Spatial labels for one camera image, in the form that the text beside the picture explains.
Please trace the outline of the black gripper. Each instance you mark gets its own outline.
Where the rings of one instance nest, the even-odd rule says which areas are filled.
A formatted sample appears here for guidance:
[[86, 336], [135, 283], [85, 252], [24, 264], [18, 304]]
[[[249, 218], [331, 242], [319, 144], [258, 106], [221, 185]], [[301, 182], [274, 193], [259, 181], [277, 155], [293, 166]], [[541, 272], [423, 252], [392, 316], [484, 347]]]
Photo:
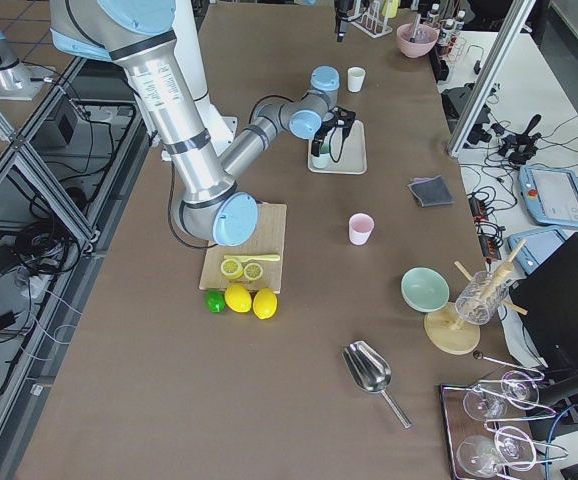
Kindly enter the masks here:
[[312, 155], [320, 155], [326, 135], [332, 129], [342, 129], [342, 140], [344, 143], [350, 135], [353, 123], [356, 120], [356, 113], [354, 111], [345, 109], [340, 106], [334, 107], [328, 112], [328, 117], [322, 121], [321, 126], [311, 141], [310, 153]]
[[334, 0], [336, 18], [336, 41], [342, 42], [347, 32], [347, 22], [353, 17], [354, 0]]

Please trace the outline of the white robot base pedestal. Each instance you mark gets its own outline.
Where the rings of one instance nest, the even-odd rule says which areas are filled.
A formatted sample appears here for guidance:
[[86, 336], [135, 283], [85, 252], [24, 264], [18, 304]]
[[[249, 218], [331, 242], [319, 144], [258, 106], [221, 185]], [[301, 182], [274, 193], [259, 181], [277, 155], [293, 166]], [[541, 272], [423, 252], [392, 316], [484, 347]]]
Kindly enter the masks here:
[[165, 142], [171, 147], [187, 148], [202, 144], [214, 149], [221, 166], [226, 166], [228, 148], [233, 145], [237, 126], [235, 117], [223, 117], [211, 103], [200, 53], [195, 17], [189, 1], [158, 1], [164, 8], [164, 26], [168, 28], [154, 50], [152, 83], [156, 99], [152, 113]]

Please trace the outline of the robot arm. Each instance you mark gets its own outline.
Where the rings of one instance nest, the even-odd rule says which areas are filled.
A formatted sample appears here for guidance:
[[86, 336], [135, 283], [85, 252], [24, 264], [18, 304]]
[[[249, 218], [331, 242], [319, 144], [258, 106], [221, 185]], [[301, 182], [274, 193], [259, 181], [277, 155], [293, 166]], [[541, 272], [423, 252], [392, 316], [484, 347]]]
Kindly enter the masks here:
[[282, 131], [313, 139], [333, 118], [340, 75], [331, 66], [311, 74], [310, 87], [293, 102], [266, 104], [222, 153], [198, 111], [187, 81], [194, 69], [175, 57], [175, 1], [53, 1], [51, 34], [65, 53], [114, 63], [146, 106], [184, 192], [176, 214], [187, 234], [221, 246], [238, 246], [258, 222], [255, 199], [238, 177]]

